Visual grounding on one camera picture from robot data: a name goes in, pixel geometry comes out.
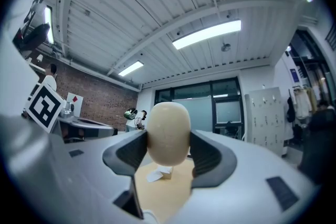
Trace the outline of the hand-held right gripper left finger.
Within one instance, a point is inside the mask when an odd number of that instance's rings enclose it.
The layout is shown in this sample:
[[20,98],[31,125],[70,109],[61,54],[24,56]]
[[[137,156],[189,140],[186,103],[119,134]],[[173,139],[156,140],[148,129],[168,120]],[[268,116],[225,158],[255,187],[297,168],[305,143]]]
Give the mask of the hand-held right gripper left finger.
[[61,137],[1,116],[1,163],[19,200],[8,223],[143,223],[96,190]]

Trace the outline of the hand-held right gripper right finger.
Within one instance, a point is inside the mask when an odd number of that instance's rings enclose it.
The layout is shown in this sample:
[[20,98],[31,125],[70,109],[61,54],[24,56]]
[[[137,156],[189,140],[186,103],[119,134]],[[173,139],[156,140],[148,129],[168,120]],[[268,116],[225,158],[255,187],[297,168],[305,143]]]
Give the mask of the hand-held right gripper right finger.
[[195,178],[169,223],[294,223],[319,187],[270,150],[191,132]]

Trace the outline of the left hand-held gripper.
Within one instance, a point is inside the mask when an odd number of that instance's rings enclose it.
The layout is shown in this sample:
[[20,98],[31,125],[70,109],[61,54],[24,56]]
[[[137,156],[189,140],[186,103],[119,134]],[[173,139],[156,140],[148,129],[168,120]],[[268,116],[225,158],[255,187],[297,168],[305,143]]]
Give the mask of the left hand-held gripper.
[[[47,133],[51,133],[58,119],[74,117],[74,104],[63,99],[46,82],[36,89],[26,103],[25,110]],[[62,124],[62,138],[65,143],[84,142],[113,135],[112,126],[85,118],[75,118],[75,126]]]

